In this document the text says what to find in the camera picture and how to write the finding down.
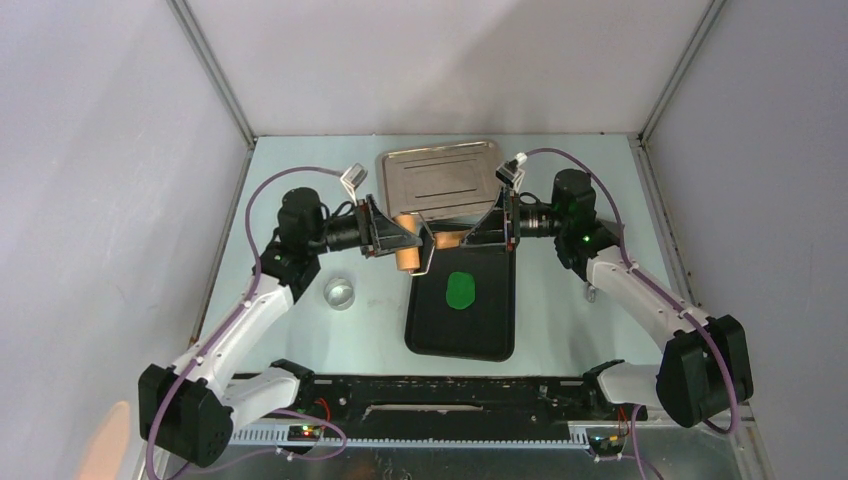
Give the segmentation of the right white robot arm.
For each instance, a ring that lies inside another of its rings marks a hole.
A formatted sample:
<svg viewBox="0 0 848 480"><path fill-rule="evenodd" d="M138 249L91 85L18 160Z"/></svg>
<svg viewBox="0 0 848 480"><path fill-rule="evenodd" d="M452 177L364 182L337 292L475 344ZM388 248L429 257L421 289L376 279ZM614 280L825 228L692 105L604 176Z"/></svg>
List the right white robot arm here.
<svg viewBox="0 0 848 480"><path fill-rule="evenodd" d="M682 427L708 422L754 394L746 334L731 315L713 316L685 301L625 252L622 227L611 229L595 210L591 176L564 169L548 202L524 202L513 189L519 174L497 173L503 186L489 211L438 248L513 252L524 238L550 238L563 267L611 297L661 352L657 365L612 360L584 375L585 411L606 418L620 405L659 408Z"/></svg>

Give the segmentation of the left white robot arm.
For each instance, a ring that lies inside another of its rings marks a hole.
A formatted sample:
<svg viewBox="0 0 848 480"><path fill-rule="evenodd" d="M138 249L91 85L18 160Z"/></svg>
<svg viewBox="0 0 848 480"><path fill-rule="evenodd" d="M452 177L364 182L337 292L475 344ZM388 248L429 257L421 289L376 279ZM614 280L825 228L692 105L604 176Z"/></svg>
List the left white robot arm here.
<svg viewBox="0 0 848 480"><path fill-rule="evenodd" d="M346 215L332 215L310 188L286 193L278 225L255 257L246 292L217 329L170 366L150 365L139 378L140 433L146 458L160 448L197 467L212 465L232 434L285 409L304 416L316 403L315 388L301 380L305 370L276 362L248 380L232 380L242 359L290 310L320 270L329 252L358 249L365 257L393 254L399 270L423 275L418 235L425 221L417 212L390 218L371 196L354 202Z"/></svg>

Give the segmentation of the green dough piece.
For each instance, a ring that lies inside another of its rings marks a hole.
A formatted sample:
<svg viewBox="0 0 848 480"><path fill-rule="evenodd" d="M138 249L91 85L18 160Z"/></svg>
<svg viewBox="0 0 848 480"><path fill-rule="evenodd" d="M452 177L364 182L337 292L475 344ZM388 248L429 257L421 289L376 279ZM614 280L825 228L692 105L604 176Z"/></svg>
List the green dough piece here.
<svg viewBox="0 0 848 480"><path fill-rule="evenodd" d="M476 300L476 282L468 272L452 272L447 279L445 301L454 310L465 310Z"/></svg>

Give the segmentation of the wooden dough roller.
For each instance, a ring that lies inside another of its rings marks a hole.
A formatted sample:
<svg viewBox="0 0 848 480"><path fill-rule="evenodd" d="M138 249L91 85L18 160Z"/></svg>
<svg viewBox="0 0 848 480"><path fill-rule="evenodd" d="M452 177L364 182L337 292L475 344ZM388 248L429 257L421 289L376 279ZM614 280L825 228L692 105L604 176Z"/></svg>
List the wooden dough roller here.
<svg viewBox="0 0 848 480"><path fill-rule="evenodd" d="M448 250L458 248L469 230L457 230L447 232L433 232L429 224L419 212L404 212L396 216L393 221L413 235L413 244L401 248L395 252L396 266L399 271L405 272L412 277L424 276L429 273L437 250ZM417 229L423 226L425 233L429 236L430 249L421 257L423 240L417 235Z"/></svg>

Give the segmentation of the black plastic tray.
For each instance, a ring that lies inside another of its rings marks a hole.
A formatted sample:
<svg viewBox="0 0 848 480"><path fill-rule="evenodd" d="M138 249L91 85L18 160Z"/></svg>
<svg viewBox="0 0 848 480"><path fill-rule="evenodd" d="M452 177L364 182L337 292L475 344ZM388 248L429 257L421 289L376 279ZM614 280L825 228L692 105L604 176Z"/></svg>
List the black plastic tray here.
<svg viewBox="0 0 848 480"><path fill-rule="evenodd" d="M412 279L404 341L419 355L488 362L515 346L516 254L437 250L429 272Z"/></svg>

